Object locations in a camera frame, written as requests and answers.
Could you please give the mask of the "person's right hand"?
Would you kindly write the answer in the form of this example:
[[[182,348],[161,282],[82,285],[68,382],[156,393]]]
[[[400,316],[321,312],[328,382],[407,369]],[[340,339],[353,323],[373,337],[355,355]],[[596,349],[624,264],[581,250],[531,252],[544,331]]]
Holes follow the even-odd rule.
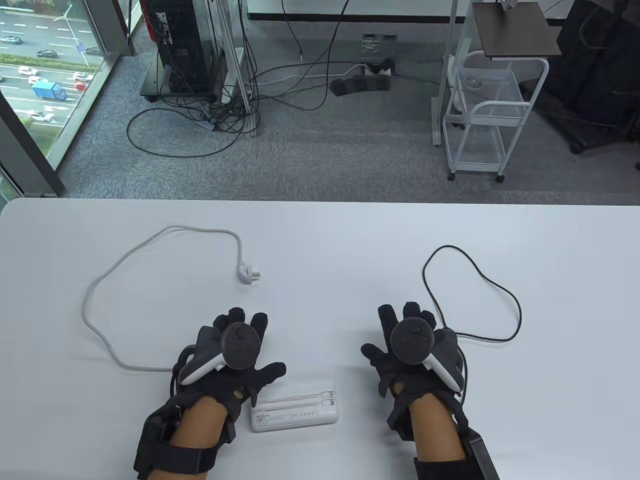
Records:
[[[413,441],[409,407],[432,394],[452,414],[460,434],[466,434],[469,421],[457,400],[465,382],[457,334],[437,327],[434,314],[421,310],[417,302],[405,304],[402,320],[389,304],[380,306],[377,313],[387,350],[364,343],[361,353],[379,376],[379,395],[391,393],[394,398],[389,428],[403,441]]]

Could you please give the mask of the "person's left hand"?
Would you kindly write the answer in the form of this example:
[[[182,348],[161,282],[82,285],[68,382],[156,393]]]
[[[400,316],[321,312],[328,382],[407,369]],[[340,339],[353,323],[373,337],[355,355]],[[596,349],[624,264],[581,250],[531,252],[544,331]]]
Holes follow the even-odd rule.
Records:
[[[286,372],[286,364],[272,362],[256,368],[268,327],[268,316],[260,311],[250,322],[242,308],[233,307],[202,326],[196,342],[185,347],[174,364],[170,394],[179,395],[183,409],[211,397],[236,421],[246,400],[256,406],[258,394]]]

